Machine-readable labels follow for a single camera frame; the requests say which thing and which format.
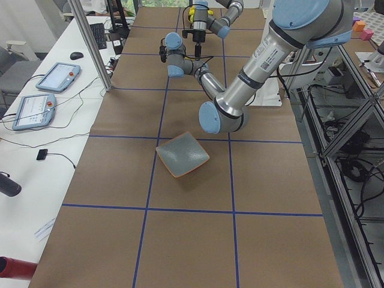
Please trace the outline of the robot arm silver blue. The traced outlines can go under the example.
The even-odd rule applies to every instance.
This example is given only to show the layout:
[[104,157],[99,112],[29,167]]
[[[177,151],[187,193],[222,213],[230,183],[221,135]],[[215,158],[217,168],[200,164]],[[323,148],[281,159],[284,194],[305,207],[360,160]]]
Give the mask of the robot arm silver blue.
[[224,8],[227,8],[226,13],[216,18],[209,13],[209,5],[207,1],[195,1],[195,4],[190,9],[188,19],[191,23],[190,33],[193,36],[195,43],[194,57],[200,59],[201,44],[206,40],[206,31],[210,31],[221,39],[225,39],[230,32],[230,26],[242,14],[244,2],[238,1],[217,1]]
[[202,129],[211,134],[240,130],[248,122],[245,107],[290,52],[332,47],[352,34],[354,1],[275,1],[269,31],[234,81],[225,88],[201,60],[206,31],[225,38],[242,14],[242,1],[220,1],[227,13],[216,19],[206,1],[194,5],[193,28],[181,35],[170,32],[162,40],[160,57],[169,77],[194,76],[209,97],[199,109]]

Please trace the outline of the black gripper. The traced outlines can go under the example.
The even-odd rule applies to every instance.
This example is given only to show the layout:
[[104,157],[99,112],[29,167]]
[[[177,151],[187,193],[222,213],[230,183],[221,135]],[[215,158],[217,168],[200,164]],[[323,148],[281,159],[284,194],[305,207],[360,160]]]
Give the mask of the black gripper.
[[205,29],[193,29],[193,41],[197,43],[194,48],[194,56],[201,57],[201,44],[204,43],[206,39],[206,30]]

